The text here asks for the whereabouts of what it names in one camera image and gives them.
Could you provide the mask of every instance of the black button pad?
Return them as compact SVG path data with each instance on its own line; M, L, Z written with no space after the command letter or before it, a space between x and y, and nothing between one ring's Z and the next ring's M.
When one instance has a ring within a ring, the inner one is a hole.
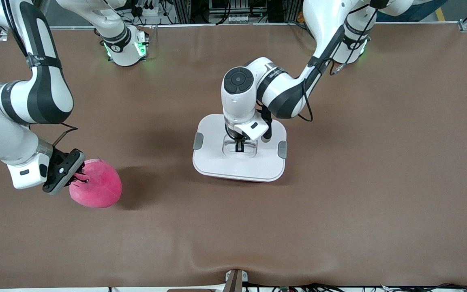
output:
M229 94L241 94L248 91L253 85L253 74L250 70L237 67L225 75L225 90Z

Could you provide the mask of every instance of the brown tabletop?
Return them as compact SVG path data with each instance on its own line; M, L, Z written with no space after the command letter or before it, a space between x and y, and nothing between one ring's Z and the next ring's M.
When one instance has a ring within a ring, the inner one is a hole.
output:
M54 31L80 128L59 144L118 169L119 203L13 189L0 162L0 287L217 284L231 268L291 285L467 284L467 33L379 25L365 54L282 120L273 183L198 174L193 137L221 113L230 68L259 57L298 75L314 50L290 26L160 28L147 62L106 60L92 31ZM9 38L0 82L29 78ZM62 126L34 125L53 141Z

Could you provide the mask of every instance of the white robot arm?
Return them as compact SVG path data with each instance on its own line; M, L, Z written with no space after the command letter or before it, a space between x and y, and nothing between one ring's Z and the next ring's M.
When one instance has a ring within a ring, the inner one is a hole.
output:
M309 94L331 61L342 66L356 61L363 52L378 9L399 15L412 2L304 0L304 18L317 42L315 53L297 78L267 58L252 60L227 72L221 96L228 134L235 140L269 139L270 114L276 118L294 118L307 104ZM260 113L254 109L256 101L263 105Z
M114 10L124 6L126 0L57 0L57 3L95 26L109 57L118 65L134 65L146 57L148 35L135 26L126 26Z
M0 83L0 160L15 188L44 184L45 192L55 194L82 168L84 155L57 150L30 131L30 124L64 122L73 98L46 18L30 0L0 0L0 26L16 34L32 71L28 81Z

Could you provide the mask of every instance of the pink ball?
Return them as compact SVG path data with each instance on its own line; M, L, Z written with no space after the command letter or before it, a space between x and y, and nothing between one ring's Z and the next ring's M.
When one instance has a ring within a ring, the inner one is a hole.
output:
M113 166L100 159L86 160L85 164L84 174L75 174L82 181L70 185L71 198L90 208L107 208L118 202L122 182Z

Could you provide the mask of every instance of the blue fabric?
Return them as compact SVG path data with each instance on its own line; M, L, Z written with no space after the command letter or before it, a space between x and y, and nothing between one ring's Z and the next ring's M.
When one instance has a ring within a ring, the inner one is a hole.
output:
M432 0L424 4L413 5L405 13L393 17L378 11L378 22L408 22L408 21L421 21L428 15L434 13L437 8L441 7L448 0Z

